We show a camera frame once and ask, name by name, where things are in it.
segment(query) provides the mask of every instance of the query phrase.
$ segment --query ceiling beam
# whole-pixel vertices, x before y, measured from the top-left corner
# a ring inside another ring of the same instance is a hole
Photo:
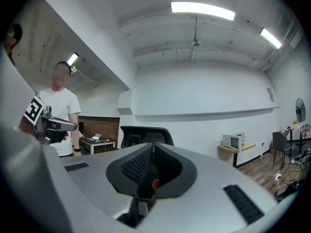
[[[204,45],[204,48],[201,46],[200,48],[194,49],[193,52],[195,52],[195,51],[220,50],[220,51],[240,54],[240,55],[246,56],[250,59],[253,59],[254,61],[257,60],[260,63],[264,62],[264,60],[262,60],[262,58],[260,58],[258,55],[244,51],[244,50],[241,50],[241,49],[237,49],[237,48],[233,48],[233,47],[229,47],[229,46],[224,46],[224,45],[220,45],[220,44],[213,44],[213,43],[208,43],[208,44],[202,44],[201,43],[201,45]],[[190,48],[189,49],[188,48],[181,49],[180,47],[178,47],[178,46],[180,46],[180,44],[176,44],[175,46],[174,46],[174,44],[171,44],[170,46],[171,47],[169,49],[168,48],[157,48],[157,49],[153,48],[152,49],[152,47],[149,47],[145,51],[136,52],[133,56],[134,56],[134,58],[137,58],[137,57],[142,56],[142,55],[151,54],[151,53],[155,53],[155,52],[163,52],[163,51],[176,51],[177,53],[179,53],[181,51],[192,51],[192,49],[190,49]]]
[[[132,30],[146,30],[147,28],[157,27],[161,25],[180,25],[191,24],[195,20],[195,14],[173,14],[168,6],[165,11],[158,11],[150,15],[142,15],[140,17],[133,18],[128,22],[124,22],[119,25],[119,30],[122,34],[129,33]],[[219,28],[233,29],[238,33],[245,34],[246,37],[257,41],[259,44],[270,47],[269,43],[260,36],[262,27],[256,26],[252,23],[245,23],[241,18],[236,18],[234,21],[228,21],[218,17],[208,15],[198,15],[198,20],[201,23],[217,26]]]

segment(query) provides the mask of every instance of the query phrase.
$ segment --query wall fan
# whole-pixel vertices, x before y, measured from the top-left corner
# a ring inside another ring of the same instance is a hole
[[[297,99],[296,101],[296,115],[298,122],[306,120],[306,108],[302,99]]]

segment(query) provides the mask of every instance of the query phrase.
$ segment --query desk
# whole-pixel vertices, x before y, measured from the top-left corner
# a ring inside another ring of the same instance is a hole
[[[243,144],[242,145],[242,151],[245,151],[245,150],[248,150],[248,149],[251,149],[253,148],[254,146],[256,146],[256,144],[253,144],[253,143],[247,143],[247,144]],[[231,148],[228,148],[224,145],[218,145],[217,147],[219,150],[225,150],[225,151],[228,151],[228,152],[231,152],[233,153],[233,166],[237,166],[237,159],[238,159],[238,153],[237,151],[231,149]]]
[[[290,125],[288,127],[281,127],[280,132],[287,137],[288,132],[290,132],[290,144],[293,145],[293,130],[297,130],[300,132],[300,141],[299,141],[299,153],[301,153],[302,149],[302,136],[307,138],[308,132],[310,130],[310,124],[308,122],[299,122],[297,126]]]
[[[89,139],[80,139],[80,141],[84,142],[85,144],[88,144],[90,146],[91,154],[94,154],[94,147],[96,146],[102,146],[102,145],[108,145],[112,144],[112,146],[115,148],[116,147],[116,142],[105,142],[104,140],[95,140],[91,141]]]

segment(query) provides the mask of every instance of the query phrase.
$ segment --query black chair backrest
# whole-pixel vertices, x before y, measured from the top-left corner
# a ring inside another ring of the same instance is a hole
[[[121,126],[123,140],[121,148],[130,147],[140,143],[165,143],[174,146],[170,132],[164,128]]]
[[[277,151],[284,151],[287,142],[287,137],[283,135],[281,132],[273,132],[272,137],[274,149]]]

